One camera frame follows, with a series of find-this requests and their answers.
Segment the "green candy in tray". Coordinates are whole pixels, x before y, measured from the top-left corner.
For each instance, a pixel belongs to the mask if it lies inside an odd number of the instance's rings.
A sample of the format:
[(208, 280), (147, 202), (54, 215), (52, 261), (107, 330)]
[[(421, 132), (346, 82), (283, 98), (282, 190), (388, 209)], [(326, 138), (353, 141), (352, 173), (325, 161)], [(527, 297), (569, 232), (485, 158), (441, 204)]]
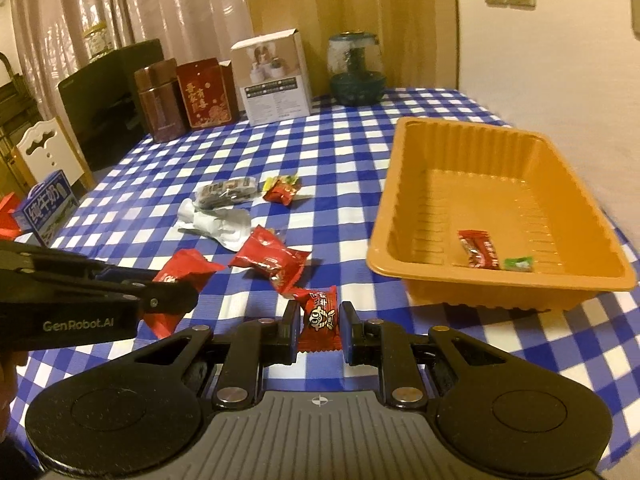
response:
[(532, 272), (534, 270), (534, 258), (531, 256), (505, 258), (503, 267), (507, 271)]

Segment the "dark wooden rack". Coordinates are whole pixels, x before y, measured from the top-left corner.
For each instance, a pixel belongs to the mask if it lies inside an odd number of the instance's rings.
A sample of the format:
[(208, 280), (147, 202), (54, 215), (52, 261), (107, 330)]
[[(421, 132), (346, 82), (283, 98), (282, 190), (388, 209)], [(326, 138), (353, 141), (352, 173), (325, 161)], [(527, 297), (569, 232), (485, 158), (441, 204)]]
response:
[(0, 58), (4, 66), (1, 73), (9, 76), (9, 81), (1, 86), (1, 194), (13, 192), (24, 198), (36, 181), (16, 146), (26, 130), (40, 122), (42, 116), (24, 77), (14, 72), (3, 52)]

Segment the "white wooden chair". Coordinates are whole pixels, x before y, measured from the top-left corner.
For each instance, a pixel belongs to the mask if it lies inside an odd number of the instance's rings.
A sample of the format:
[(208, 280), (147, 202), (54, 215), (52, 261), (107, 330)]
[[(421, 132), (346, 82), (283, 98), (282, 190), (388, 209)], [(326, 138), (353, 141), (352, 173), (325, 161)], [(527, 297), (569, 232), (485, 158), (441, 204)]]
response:
[(69, 184), (79, 182), (87, 192), (96, 186), (84, 155), (70, 140), (60, 118), (40, 120), (27, 128), (16, 149), (36, 183), (61, 170)]

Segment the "blue white checkered tablecloth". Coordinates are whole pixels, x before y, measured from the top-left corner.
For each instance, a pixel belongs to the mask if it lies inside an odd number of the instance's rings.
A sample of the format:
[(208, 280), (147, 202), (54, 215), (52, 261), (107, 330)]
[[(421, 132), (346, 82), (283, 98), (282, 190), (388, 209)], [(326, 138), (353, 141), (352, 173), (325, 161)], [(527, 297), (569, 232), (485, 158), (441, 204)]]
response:
[(322, 99), (302, 119), (238, 122), (166, 144), (143, 140), (81, 201), (55, 246), (135, 268), (159, 269), (192, 247), (227, 264), (230, 254), (217, 243), (175, 229), (179, 204), (201, 183), (297, 174), (303, 186), (291, 206), (255, 200), (248, 208), (254, 223), (309, 252), (304, 286), (335, 287), (363, 318), (413, 333), (448, 325), (591, 388), (613, 416), (601, 465), (614, 466), (639, 446), (638, 292), (603, 294), (564, 312), (412, 304), (401, 281), (366, 263), (395, 125), (404, 116), (498, 122), (460, 92), (399, 89), (374, 107)]

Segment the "orange plastic tray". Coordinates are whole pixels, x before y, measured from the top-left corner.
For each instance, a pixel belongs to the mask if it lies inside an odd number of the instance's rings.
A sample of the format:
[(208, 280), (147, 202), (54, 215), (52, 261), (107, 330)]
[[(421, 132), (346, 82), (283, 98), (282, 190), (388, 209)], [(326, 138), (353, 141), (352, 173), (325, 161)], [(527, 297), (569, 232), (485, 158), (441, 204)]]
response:
[[(500, 269), (469, 267), (459, 230), (487, 231)], [(532, 272), (505, 258), (531, 256)], [(636, 272), (585, 185), (537, 133), (404, 117), (367, 252), (416, 304), (570, 310)]]

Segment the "green glass jar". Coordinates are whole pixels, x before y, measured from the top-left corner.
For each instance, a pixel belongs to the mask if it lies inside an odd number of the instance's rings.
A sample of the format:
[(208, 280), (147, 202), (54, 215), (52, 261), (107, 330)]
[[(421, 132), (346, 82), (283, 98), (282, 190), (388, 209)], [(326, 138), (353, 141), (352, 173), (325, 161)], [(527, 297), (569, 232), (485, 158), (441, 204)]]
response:
[(372, 32), (341, 32), (329, 38), (331, 94), (348, 107), (378, 104), (386, 89), (386, 76), (378, 36)]

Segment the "white product box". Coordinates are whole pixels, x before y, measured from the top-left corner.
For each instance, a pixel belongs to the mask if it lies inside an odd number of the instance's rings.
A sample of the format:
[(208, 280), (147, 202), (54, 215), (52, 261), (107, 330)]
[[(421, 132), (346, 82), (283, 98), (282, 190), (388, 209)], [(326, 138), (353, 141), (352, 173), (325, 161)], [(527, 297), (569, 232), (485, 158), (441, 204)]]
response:
[(309, 74), (296, 28), (236, 42), (231, 47), (231, 64), (252, 126), (311, 114)]

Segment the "red candy in tray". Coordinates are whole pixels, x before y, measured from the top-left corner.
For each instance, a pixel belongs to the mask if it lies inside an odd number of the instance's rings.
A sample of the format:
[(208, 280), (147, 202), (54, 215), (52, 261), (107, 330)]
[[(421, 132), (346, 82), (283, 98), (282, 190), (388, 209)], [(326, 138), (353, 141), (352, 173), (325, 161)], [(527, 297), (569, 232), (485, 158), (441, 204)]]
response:
[(468, 255), (470, 268), (487, 270), (500, 269), (494, 243), (487, 231), (459, 230), (458, 237)]

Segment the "red double-happiness snack packet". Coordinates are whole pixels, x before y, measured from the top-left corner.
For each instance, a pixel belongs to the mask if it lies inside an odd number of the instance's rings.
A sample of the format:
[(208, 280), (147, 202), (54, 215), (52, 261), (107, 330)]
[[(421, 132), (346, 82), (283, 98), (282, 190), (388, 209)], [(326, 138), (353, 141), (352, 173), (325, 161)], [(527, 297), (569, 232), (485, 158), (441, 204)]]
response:
[(179, 322), (198, 304), (198, 295), (218, 271), (219, 263), (207, 260), (196, 249), (180, 249), (165, 263), (150, 286), (149, 305), (143, 321), (157, 338), (174, 333)]

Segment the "small red yellow candy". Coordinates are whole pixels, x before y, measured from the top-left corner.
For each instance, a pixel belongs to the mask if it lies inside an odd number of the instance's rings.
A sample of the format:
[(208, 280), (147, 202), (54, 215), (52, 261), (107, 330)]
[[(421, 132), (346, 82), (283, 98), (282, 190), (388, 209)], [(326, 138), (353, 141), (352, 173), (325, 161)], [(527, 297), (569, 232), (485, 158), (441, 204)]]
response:
[(297, 174), (269, 177), (262, 186), (262, 198), (266, 202), (288, 207), (301, 187), (302, 182)]

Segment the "small red cartoon candy packet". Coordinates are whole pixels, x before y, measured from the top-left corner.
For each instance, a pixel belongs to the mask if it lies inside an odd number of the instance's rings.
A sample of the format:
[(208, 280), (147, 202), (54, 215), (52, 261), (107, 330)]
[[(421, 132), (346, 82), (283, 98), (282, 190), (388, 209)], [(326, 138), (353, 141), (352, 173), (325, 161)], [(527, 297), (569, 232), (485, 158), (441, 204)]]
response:
[(341, 351), (336, 287), (327, 290), (293, 287), (290, 293), (303, 309), (303, 328), (297, 350), (302, 353)]

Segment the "blue milk carton box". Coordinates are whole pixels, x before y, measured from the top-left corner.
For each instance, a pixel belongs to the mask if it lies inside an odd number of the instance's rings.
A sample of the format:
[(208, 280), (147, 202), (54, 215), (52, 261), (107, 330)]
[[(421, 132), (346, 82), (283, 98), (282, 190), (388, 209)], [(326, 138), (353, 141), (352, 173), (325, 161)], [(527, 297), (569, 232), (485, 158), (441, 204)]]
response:
[(12, 217), (23, 232), (34, 234), (41, 245), (50, 246), (78, 205), (66, 175), (55, 170), (28, 192)]

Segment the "white crumpled snack wrapper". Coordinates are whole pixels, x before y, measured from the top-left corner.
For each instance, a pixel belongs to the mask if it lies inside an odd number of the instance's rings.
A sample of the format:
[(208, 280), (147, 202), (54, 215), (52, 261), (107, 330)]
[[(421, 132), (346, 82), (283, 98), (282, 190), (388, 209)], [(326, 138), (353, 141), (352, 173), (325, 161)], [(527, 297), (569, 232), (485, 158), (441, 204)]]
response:
[(230, 252), (238, 252), (252, 234), (250, 213), (245, 209), (199, 210), (186, 198), (177, 212), (176, 228), (214, 240)]

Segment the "brown cylindrical tin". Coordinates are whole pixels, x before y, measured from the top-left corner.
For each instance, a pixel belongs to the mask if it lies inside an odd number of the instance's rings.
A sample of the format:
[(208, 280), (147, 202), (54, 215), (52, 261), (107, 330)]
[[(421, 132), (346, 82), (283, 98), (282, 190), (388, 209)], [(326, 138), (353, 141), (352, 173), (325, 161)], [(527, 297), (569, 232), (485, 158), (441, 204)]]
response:
[(177, 67), (177, 61), (168, 58), (134, 73), (143, 114), (157, 143), (178, 139), (189, 131)]

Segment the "red foil snack packet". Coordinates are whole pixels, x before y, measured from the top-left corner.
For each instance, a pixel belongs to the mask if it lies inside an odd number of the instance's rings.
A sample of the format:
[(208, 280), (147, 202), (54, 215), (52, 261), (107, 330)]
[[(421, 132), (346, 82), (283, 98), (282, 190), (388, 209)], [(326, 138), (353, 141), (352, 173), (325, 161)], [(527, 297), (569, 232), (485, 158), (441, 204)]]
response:
[(310, 252), (286, 246), (276, 234), (256, 226), (229, 262), (230, 268), (253, 269), (286, 295), (302, 276)]

